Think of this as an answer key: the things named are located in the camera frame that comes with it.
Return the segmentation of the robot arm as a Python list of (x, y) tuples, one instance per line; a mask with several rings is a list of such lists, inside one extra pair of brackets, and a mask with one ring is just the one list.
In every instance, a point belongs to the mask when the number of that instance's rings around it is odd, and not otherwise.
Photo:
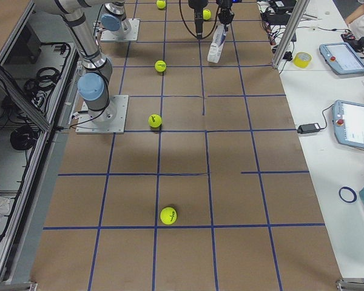
[[(84, 59), (84, 68), (86, 77), (88, 73), (96, 74), (99, 79), (102, 79), (104, 89), (101, 89), (101, 97), (96, 97), (95, 101), (88, 100), (85, 95), (82, 96), (88, 106), (89, 114), (97, 115), (93, 117), (97, 122), (107, 115), (104, 112), (106, 109), (112, 108), (109, 103), (110, 97), (106, 97), (108, 82), (112, 74), (112, 63), (107, 59), (107, 56), (101, 51), (101, 48), (96, 40), (95, 33), (92, 33), (86, 23), (86, 16), (83, 8), (90, 8), (94, 5), (101, 5), (101, 10), (104, 11), (101, 16), (101, 24), (107, 31), (117, 36), (126, 36), (133, 32), (131, 20), (128, 19), (125, 9), (126, 1), (34, 1), (37, 8), (51, 15), (60, 15), (65, 22), (76, 48)], [(212, 31), (213, 40), (209, 49), (207, 60), (212, 63), (218, 63), (223, 43), (228, 31), (229, 25), (234, 18), (232, 5), (234, 2), (240, 1), (216, 1), (218, 8), (215, 20), (219, 20), (220, 24), (214, 24)], [(186, 29), (197, 39), (204, 39), (211, 35), (212, 31), (203, 36), (204, 9), (208, 1), (188, 1), (189, 7), (194, 11), (195, 34), (192, 33), (185, 24)], [(181, 1), (179, 1), (180, 15), (184, 22), (183, 13), (181, 11)]]
[[(109, 2), (103, 5), (104, 13), (101, 16), (101, 24), (106, 30), (114, 33), (127, 33), (130, 30), (130, 27), (127, 29), (123, 28), (124, 24), (129, 24), (124, 5), (125, 1)], [(181, 19), (188, 32), (196, 39), (204, 39), (204, 9), (208, 5), (208, 1), (188, 1), (188, 6), (194, 11), (195, 33), (193, 33), (186, 24), (181, 8), (181, 1), (179, 1), (178, 5)]]

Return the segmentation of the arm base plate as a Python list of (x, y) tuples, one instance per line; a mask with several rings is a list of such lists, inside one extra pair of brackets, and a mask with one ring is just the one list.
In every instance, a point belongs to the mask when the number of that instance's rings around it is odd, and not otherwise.
[(101, 24), (103, 25), (101, 42), (129, 42), (138, 39), (140, 27), (138, 18), (126, 18), (120, 21), (118, 18), (103, 15)]
[(109, 106), (98, 116), (97, 112), (89, 111), (83, 101), (81, 110), (86, 111), (79, 116), (77, 134), (123, 134), (129, 103), (128, 95), (111, 95)]

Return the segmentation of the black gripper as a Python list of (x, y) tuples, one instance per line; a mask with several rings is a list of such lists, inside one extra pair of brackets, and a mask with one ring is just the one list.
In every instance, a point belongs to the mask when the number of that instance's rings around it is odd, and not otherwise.
[(234, 12), (232, 11), (233, 0), (216, 0), (218, 5), (218, 20), (220, 21), (221, 31), (227, 33), (229, 24), (233, 21)]
[(208, 5), (208, 0), (188, 0), (189, 7), (194, 11), (196, 38), (203, 38), (203, 10)]

